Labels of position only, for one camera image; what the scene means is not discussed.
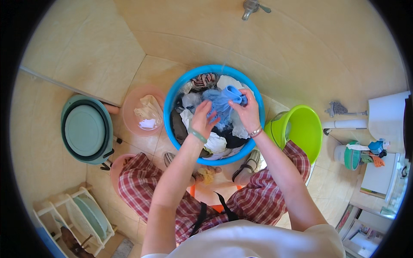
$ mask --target blue plastic basin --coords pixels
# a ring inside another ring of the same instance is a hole
[[[168,95],[166,96],[166,99],[165,99],[165,104],[164,104],[164,122],[165,122],[164,124],[165,124],[166,133],[168,134],[169,139],[171,140],[175,148],[177,148],[178,150],[181,147],[181,145],[175,139],[175,136],[173,135],[172,130],[171,130],[171,120],[170,120],[171,111],[173,109],[175,98],[178,95],[179,89],[190,79],[196,77],[198,74],[201,74],[201,73],[224,74],[224,75],[231,76],[234,79],[242,83],[245,83],[254,92],[255,99],[257,100],[258,107],[259,107],[259,120],[260,120],[261,126],[264,128],[264,123],[265,123],[264,102],[262,101],[261,94],[259,93],[258,89],[255,87],[255,84],[245,74],[241,73],[238,70],[235,70],[234,68],[225,66],[222,71],[221,69],[222,69],[222,65],[219,65],[219,64],[205,65],[205,66],[200,66],[195,69],[192,69],[186,72],[185,74],[183,74],[172,85],[172,88],[169,90]],[[203,164],[203,165],[210,165],[210,166],[220,166],[220,165],[230,164],[245,157],[248,153],[251,152],[251,150],[254,147],[255,147],[255,142],[253,139],[250,139],[244,145],[241,151],[232,157],[228,157],[225,159],[219,159],[219,160],[205,160],[203,158],[198,158],[197,163]]]

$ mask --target person's left hand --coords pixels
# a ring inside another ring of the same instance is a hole
[[[192,117],[192,129],[199,132],[205,139],[209,138],[212,128],[221,120],[220,117],[211,122],[211,119],[216,116],[216,111],[207,118],[207,114],[211,111],[212,102],[204,100],[195,110],[195,114]]]

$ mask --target jade bangle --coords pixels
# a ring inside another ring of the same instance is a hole
[[[204,136],[202,136],[199,132],[195,131],[195,130],[192,128],[191,124],[189,124],[188,133],[190,133],[190,134],[194,135],[196,138],[200,139],[201,142],[203,142],[204,144],[206,144],[206,143],[208,142],[208,140],[205,139]]]

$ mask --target red plaid pants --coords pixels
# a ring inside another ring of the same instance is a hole
[[[294,163],[306,182],[311,165],[304,151],[289,141],[283,152]],[[119,193],[122,199],[145,222],[148,220],[152,196],[162,173],[163,171],[157,168],[144,153],[139,153],[128,162],[119,175]],[[275,225],[287,212],[282,192],[267,168],[252,175],[250,182],[236,191],[226,204],[232,212],[238,215],[239,219],[266,225]],[[185,192],[176,209],[177,243],[185,241],[190,236],[200,211],[201,203]],[[197,233],[225,222],[228,222],[225,211],[218,213],[212,207],[207,206],[206,218]]]

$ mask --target faucet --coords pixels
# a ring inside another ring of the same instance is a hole
[[[257,12],[259,8],[264,10],[266,13],[271,12],[270,8],[262,6],[261,4],[258,3],[258,0],[245,0],[242,5],[245,9],[244,15],[242,16],[243,21],[248,20],[249,15],[253,12]]]

